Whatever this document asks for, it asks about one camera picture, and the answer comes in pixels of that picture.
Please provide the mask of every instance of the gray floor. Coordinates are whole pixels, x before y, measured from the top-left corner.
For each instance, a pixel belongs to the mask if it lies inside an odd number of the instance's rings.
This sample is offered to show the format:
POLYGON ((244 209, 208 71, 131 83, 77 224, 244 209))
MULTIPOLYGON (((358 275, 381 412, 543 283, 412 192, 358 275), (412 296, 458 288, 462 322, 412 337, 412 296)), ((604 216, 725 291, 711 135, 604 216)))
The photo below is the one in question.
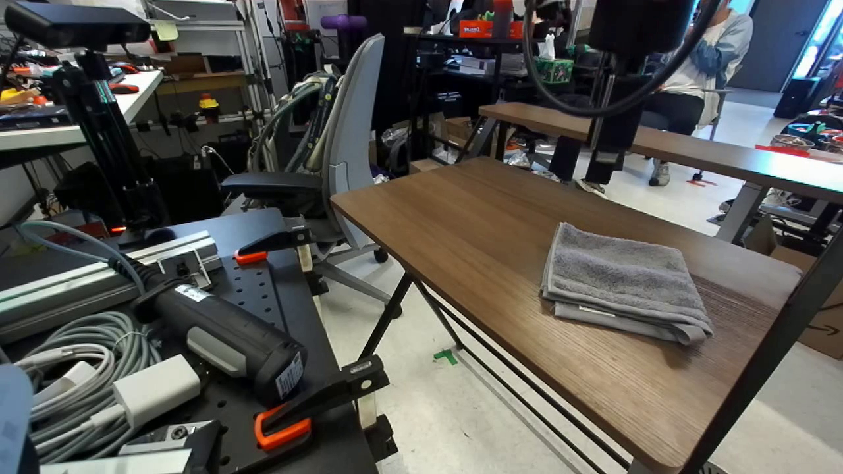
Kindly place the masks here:
MULTIPOLYGON (((779 125, 769 125, 769 108, 728 102, 719 141, 755 145, 767 142, 779 125)), ((671 167, 671 185, 646 188, 649 167, 629 159, 626 171, 608 185, 608 197, 629 209, 678 222, 711 234, 707 224, 716 202, 732 197, 734 179, 709 175, 711 185, 692 188, 692 170, 671 167)), ((348 270, 381 291, 392 291, 400 266, 376 266, 372 259, 348 270)), ((368 337, 380 305, 354 291, 331 285, 319 297, 323 328, 339 360, 354 360, 368 337)), ((381 461, 385 474, 545 474, 588 471, 559 441, 549 437, 514 397, 500 392, 471 360, 435 359, 454 349, 421 296, 412 291, 404 318, 387 332, 380 357, 392 386, 362 403, 364 416, 387 413, 400 454, 381 461)), ((750 403, 715 461, 734 474, 838 474, 843 471, 843 364, 804 346, 794 349, 765 392, 750 403)), ((618 471, 600 458, 572 428, 559 421, 605 471, 618 471)))

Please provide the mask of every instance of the gray cloth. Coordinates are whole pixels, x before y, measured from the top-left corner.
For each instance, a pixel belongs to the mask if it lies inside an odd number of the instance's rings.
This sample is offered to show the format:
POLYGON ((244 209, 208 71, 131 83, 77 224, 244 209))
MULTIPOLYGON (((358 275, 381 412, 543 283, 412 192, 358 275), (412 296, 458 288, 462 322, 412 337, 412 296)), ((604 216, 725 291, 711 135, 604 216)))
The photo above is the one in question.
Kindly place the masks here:
POLYGON ((675 249, 579 233, 561 222, 543 275, 553 316, 679 346, 711 335, 707 305, 675 249))

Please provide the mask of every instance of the gray cable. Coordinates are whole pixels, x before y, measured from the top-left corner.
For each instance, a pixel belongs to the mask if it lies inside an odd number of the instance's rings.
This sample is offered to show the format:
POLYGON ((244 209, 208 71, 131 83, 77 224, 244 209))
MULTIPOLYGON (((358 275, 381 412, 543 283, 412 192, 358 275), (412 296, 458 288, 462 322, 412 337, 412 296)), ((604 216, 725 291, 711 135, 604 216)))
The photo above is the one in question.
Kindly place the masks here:
POLYGON ((118 264, 126 270, 126 275, 130 275, 130 280, 135 283, 136 292, 146 292, 143 278, 136 275, 136 270, 131 266, 131 262, 130 262, 121 250, 115 250, 115 249, 110 249, 110 245, 106 245, 106 242, 100 242, 100 241, 94 241, 94 238, 74 230, 74 226, 65 226, 65 224, 60 224, 60 222, 24 222, 24 224, 20 224, 20 234, 24 234, 24 238, 28 238, 28 241, 34 241, 34 242, 40 242, 40 245, 44 245, 44 249, 52 249, 52 250, 57 250, 57 253, 82 255, 82 259, 88 259, 88 262, 106 262, 106 259, 93 255, 93 253, 85 253, 85 250, 77 250, 77 249, 65 249, 65 245, 51 242, 51 241, 34 234, 32 230, 63 233, 63 234, 74 234, 77 241, 85 241, 85 242, 94 245, 97 250, 109 253, 109 259, 118 262, 118 264))
MULTIPOLYGON (((34 421, 32 441, 51 442, 69 429, 90 421, 90 416, 100 413, 109 405, 115 405, 113 382, 159 364, 159 351, 146 339, 143 330, 118 310, 82 316, 60 330, 56 330, 43 346, 38 346, 28 357, 69 349, 69 346, 106 346, 113 354, 113 368, 109 376, 94 382, 85 397, 63 397, 56 409, 34 421)), ((110 421, 106 428, 85 429, 80 437, 60 441, 48 445, 40 458, 48 463, 69 461, 80 454, 88 455, 110 455, 118 445, 125 445, 135 436, 126 418, 110 421)))

